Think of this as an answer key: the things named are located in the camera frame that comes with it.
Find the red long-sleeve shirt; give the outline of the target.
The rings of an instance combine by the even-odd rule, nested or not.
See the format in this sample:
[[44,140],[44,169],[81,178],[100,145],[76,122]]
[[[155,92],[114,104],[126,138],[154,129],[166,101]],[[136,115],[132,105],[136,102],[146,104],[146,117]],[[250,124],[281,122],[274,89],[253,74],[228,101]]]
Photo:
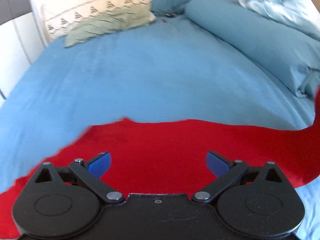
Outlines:
[[271,160],[297,189],[319,176],[319,118],[299,131],[224,125],[201,120],[139,123],[124,118],[79,131],[66,121],[37,114],[1,123],[1,238],[20,236],[11,216],[14,201],[42,161],[65,166],[73,159],[111,154],[102,180],[121,193],[186,193],[213,175],[208,151],[258,166]]

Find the teal folded duvet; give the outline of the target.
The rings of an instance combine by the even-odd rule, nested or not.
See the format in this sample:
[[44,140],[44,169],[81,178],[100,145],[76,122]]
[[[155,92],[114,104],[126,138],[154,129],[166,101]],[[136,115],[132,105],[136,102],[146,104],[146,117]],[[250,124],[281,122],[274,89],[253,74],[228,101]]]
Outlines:
[[246,9],[238,0],[192,0],[185,15],[266,69],[296,96],[316,96],[316,39]]

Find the blue bed sheet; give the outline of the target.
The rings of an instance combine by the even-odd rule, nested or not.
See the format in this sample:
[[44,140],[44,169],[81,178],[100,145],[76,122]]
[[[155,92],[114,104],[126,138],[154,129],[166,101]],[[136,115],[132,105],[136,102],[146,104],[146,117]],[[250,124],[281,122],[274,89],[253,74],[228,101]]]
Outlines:
[[10,92],[1,123],[37,114],[76,131],[122,117],[299,129],[315,110],[241,51],[178,16],[70,48],[64,38],[52,42]]

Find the white wardrobe with grey band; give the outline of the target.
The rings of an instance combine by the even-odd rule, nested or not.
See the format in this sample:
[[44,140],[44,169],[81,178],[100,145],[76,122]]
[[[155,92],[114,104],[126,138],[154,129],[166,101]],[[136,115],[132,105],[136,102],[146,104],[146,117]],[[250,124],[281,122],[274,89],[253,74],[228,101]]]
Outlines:
[[1,102],[46,48],[33,0],[1,0]]

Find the light blue blanket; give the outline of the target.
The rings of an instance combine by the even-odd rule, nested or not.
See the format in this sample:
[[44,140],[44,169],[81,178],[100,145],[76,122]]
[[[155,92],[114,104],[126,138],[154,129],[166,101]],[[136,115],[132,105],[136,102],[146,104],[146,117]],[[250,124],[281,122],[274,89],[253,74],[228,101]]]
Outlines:
[[319,11],[312,0],[238,0],[239,4],[319,40]]

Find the green pillow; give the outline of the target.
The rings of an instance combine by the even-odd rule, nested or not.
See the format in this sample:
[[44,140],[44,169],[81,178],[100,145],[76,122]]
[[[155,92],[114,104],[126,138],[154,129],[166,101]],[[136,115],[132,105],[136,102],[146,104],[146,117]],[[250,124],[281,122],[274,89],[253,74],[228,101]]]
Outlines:
[[75,25],[66,35],[65,47],[69,48],[101,35],[142,27],[155,20],[156,16],[149,8],[139,4],[101,12]]

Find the small dark hair clip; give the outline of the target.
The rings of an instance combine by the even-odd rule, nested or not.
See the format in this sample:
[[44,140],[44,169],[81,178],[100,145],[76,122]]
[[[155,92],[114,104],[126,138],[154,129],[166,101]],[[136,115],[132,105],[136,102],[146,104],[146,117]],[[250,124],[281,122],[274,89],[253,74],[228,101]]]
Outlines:
[[161,18],[161,21],[164,23],[167,23],[168,19],[175,18],[175,17],[176,17],[175,14],[167,13],[167,14],[163,15],[163,17]]

